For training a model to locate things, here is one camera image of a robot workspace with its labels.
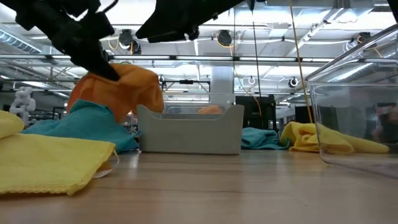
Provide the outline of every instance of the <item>table surface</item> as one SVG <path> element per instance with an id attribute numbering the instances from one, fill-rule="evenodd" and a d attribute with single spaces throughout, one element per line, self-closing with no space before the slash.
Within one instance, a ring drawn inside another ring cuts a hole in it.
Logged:
<path id="1" fill-rule="evenodd" d="M 318 154 L 121 156 L 72 197 L 0 196 L 0 223 L 397 223 L 398 180 Z"/>

